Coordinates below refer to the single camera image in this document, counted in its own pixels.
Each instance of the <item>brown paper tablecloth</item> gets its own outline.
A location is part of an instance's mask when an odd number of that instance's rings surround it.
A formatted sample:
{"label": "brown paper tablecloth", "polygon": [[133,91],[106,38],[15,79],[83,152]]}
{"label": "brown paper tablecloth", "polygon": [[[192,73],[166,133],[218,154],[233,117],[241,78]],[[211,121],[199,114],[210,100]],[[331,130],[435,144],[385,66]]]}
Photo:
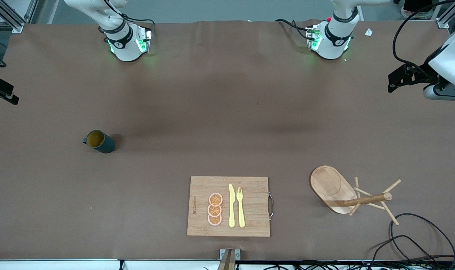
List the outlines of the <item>brown paper tablecloth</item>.
{"label": "brown paper tablecloth", "polygon": [[[308,184],[320,165],[371,193],[401,178],[392,212],[431,219],[455,244],[455,102],[424,99],[422,85],[387,93],[399,24],[360,22],[337,60],[276,22],[159,24],[156,54],[132,63],[97,25],[26,25],[0,70],[20,97],[0,99],[0,258],[372,258],[388,215],[331,212]],[[399,55],[421,63],[447,36],[411,22]],[[118,149],[82,144],[94,129]],[[203,175],[268,176],[271,237],[187,236],[190,176]],[[426,224],[399,222],[450,253]],[[402,257],[387,246],[378,258]]]}

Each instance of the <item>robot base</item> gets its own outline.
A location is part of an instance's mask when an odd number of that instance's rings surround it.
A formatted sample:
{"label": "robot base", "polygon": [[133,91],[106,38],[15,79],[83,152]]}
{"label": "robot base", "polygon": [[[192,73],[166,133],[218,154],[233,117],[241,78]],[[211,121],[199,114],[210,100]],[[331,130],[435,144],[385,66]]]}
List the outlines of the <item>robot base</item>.
{"label": "robot base", "polygon": [[306,31],[308,37],[314,38],[314,40],[308,40],[308,48],[315,51],[322,58],[332,60],[339,58],[347,50],[351,38],[342,46],[334,46],[325,34],[327,23],[327,21],[323,21],[320,24],[313,25],[312,29]]}
{"label": "robot base", "polygon": [[151,30],[145,29],[145,27],[137,26],[136,24],[129,24],[129,26],[136,34],[134,34],[133,37],[126,43],[124,48],[117,48],[116,44],[111,44],[108,41],[108,44],[111,47],[111,52],[114,53],[119,60],[124,62],[134,61],[143,53],[149,53],[149,46],[151,45]]}

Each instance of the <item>wooden cutting board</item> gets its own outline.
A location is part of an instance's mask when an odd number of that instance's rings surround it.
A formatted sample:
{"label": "wooden cutting board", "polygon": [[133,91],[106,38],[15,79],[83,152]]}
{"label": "wooden cutting board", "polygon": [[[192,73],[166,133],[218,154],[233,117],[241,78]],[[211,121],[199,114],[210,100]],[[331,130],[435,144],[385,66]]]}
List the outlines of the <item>wooden cutting board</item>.
{"label": "wooden cutting board", "polygon": [[[239,227],[238,200],[234,203],[236,226],[229,227],[229,184],[242,188],[246,226]],[[212,226],[207,221],[207,207],[212,193],[223,196],[222,222]],[[190,236],[260,236],[269,237],[269,183],[267,177],[192,176],[189,195],[188,235]]]}

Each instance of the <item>dark green mug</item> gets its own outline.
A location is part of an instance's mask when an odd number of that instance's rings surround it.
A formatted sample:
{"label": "dark green mug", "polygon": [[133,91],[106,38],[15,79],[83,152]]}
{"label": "dark green mug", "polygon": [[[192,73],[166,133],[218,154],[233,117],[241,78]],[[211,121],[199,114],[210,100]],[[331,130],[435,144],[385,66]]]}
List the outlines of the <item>dark green mug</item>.
{"label": "dark green mug", "polygon": [[82,139],[82,143],[104,154],[113,152],[116,147],[114,140],[101,130],[91,131],[86,138]]}

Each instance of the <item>wooden rod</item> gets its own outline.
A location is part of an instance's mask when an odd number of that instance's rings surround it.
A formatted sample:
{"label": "wooden rod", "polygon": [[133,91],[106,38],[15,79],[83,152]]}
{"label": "wooden rod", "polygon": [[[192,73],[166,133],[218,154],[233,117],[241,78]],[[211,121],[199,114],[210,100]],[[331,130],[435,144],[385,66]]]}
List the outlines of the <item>wooden rod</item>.
{"label": "wooden rod", "polygon": [[368,204],[368,203],[384,202],[384,201],[390,201],[390,200],[392,200],[392,195],[389,192],[387,192],[387,193],[376,194],[371,197],[363,197],[363,198],[356,198],[356,199],[347,200],[347,201],[340,201],[339,204],[342,204],[342,206],[354,206],[358,203]]}
{"label": "wooden rod", "polygon": [[394,222],[394,224],[396,224],[396,226],[399,225],[399,222],[397,222],[397,219],[394,217],[394,215],[392,214],[391,210],[389,210],[389,208],[387,207],[386,203],[385,202],[380,202],[380,203],[382,204],[382,206],[386,210],[387,214],[391,217],[392,222]]}
{"label": "wooden rod", "polygon": [[349,216],[352,216],[352,214],[354,214],[354,212],[356,212],[356,210],[359,208],[359,206],[361,206],[361,203],[356,204],[356,206],[351,210],[351,213],[349,213]]}
{"label": "wooden rod", "polygon": [[359,192],[363,193],[366,196],[372,196],[371,193],[367,193],[367,192],[365,192],[364,190],[362,190],[362,189],[360,189],[358,187],[355,187],[354,190],[359,191]]}
{"label": "wooden rod", "polygon": [[386,192],[391,191],[391,189],[393,189],[393,188],[395,188],[397,185],[399,185],[400,182],[401,182],[401,180],[398,179],[398,180],[396,181],[396,183],[393,183],[390,187],[388,187],[388,188],[387,188],[384,192],[382,192],[382,193],[386,193]]}
{"label": "wooden rod", "polygon": [[[359,180],[357,177],[354,177],[354,183],[356,183],[356,188],[359,188]],[[361,198],[361,193],[359,191],[356,192],[358,198]]]}

